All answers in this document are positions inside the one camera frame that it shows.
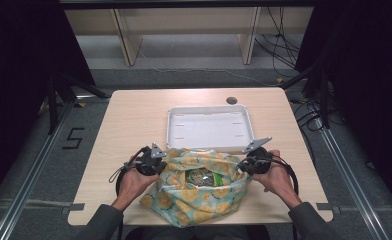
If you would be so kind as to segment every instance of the black curtain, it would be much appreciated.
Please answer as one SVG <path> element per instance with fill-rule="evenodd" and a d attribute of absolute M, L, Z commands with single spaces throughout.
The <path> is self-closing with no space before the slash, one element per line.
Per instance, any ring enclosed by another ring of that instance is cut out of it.
<path fill-rule="evenodd" d="M 0 183 L 37 118 L 49 77 L 59 71 L 94 84 L 63 10 L 24 2 L 0 0 Z"/>
<path fill-rule="evenodd" d="M 392 193 L 392 0 L 357 3 L 357 14 L 345 29 L 350 35 L 344 50 L 329 56 L 332 64 L 324 70 L 349 126 Z M 324 36 L 333 30 L 335 21 L 329 14 L 343 12 L 331 6 L 323 4 L 314 10 L 299 70 L 314 63 L 315 45 L 323 46 Z"/>

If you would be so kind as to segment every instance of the patterned fabric bag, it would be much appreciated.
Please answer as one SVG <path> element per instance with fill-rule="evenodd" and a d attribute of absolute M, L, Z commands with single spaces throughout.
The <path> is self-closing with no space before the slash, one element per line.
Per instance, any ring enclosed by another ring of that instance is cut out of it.
<path fill-rule="evenodd" d="M 240 159 L 211 151 L 170 149 L 159 180 L 140 199 L 176 227 L 194 226 L 236 212 L 250 181 Z"/>

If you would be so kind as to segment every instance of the hand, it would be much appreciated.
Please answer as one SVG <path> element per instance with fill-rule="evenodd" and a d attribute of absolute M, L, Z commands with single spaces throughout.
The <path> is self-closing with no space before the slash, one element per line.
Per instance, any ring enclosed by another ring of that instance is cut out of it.
<path fill-rule="evenodd" d="M 273 156 L 280 157 L 279 150 L 269 151 Z M 279 196 L 290 209 L 302 203 L 298 195 L 293 191 L 290 176 L 284 166 L 271 163 L 270 169 L 265 174 L 254 174 L 253 180 L 264 185 L 264 192 L 272 192 Z"/>
<path fill-rule="evenodd" d="M 159 175 L 145 176 L 135 168 L 124 174 L 119 187 L 118 197 L 112 203 L 112 207 L 124 211 L 148 186 L 157 181 Z"/>

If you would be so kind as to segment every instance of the white tray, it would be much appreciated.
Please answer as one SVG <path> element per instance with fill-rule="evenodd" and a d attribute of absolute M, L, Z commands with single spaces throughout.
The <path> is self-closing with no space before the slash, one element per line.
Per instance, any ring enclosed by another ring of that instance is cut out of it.
<path fill-rule="evenodd" d="M 168 148 L 241 152 L 253 139 L 243 105 L 174 107 L 168 111 Z"/>

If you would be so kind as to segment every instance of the gray sleeve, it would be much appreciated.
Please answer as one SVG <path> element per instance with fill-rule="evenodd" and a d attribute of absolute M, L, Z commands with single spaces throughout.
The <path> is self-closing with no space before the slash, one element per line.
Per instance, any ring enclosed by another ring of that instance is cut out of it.
<path fill-rule="evenodd" d="M 96 213 L 73 240 L 106 240 L 111 239 L 112 234 L 122 221 L 121 211 L 108 205 L 100 205 Z"/>
<path fill-rule="evenodd" d="M 342 239 L 308 202 L 301 203 L 292 209 L 289 216 L 305 240 Z"/>

